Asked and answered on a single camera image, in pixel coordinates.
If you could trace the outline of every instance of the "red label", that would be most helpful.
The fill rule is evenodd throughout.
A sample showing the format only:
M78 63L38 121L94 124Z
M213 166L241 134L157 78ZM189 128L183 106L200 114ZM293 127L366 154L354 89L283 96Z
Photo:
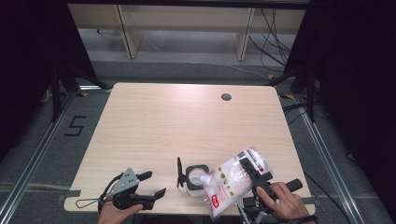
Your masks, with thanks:
M219 200L217 195L212 195L212 203L215 208L219 207Z

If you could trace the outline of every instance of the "plastic bag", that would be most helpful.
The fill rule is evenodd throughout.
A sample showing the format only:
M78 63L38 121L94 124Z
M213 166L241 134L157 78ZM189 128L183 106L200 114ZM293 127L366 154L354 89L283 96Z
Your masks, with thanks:
M212 220L216 220L230 205L238 202L252 189L253 183L239 162L244 158L248 158L261 175L267 172L272 173L270 166L259 151L250 147L203 175L201 181Z

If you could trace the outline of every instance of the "wooden table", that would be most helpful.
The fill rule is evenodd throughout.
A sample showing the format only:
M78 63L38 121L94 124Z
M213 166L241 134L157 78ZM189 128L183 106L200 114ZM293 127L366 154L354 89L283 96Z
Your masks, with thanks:
M225 101L221 95L232 99ZM166 188L154 208L142 213L208 215L203 197L191 197L177 188L177 157L183 173L187 166L223 164L240 151L254 146L274 171L271 182L299 178L296 191L311 197L291 139L276 90L262 86L118 83L111 92L71 190L67 211L97 211L97 204L83 209L78 199L97 198L114 176L132 167L152 178L139 184L137 193L152 195ZM309 204L311 214L315 206ZM239 215L236 206L224 215Z

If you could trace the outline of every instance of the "gray floor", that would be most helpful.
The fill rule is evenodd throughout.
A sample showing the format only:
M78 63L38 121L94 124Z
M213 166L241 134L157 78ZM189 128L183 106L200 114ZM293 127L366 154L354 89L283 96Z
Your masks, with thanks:
M128 60L120 33L112 30L80 30L97 76L107 84L119 81L174 82L262 85L269 71L282 67L268 57L261 57L249 43L243 62L236 60L231 34L197 32L147 32L137 57ZM262 35L253 35L262 44ZM282 35L282 42L291 47L294 35ZM266 49L279 60L279 51ZM90 83L79 80L81 84ZM279 94L290 93L291 80L279 84ZM63 209L64 195L73 182L79 164L90 142L97 120L105 106L109 92L89 91L85 97L76 97L67 108L64 119L54 135L49 149L40 162L29 188L23 195L10 223L95 223L97 214L69 213ZM281 99L283 106L296 103ZM290 111L287 121L304 170L316 180L343 207L326 167L320 157L299 109ZM316 125L331 152L341 177L353 195L365 223L392 223L359 165L347 159L347 148L337 135L328 115L320 105L315 106ZM7 198L12 185L18 181L26 163L35 152L41 137L50 125L51 101L36 112L19 145L13 148L0 166L0 201ZM84 130L79 137L68 137L75 130L68 126L74 116L86 116L77 124ZM323 191L308 179L312 194L318 196L316 215L319 223L347 223L342 213Z

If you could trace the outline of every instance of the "person's arm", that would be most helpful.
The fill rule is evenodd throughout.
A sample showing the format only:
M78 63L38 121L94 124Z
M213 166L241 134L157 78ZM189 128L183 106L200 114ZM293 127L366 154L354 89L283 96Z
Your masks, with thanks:
M98 224L121 224L127 217L143 209L142 204L137 204L124 210L118 209L110 200L103 204L99 215Z
M310 216L301 197L297 194L292 194L285 183L274 183L271 185L271 189L278 198L277 202L275 202L263 188L256 188L257 193L264 203L274 210L273 215L282 219L295 219Z

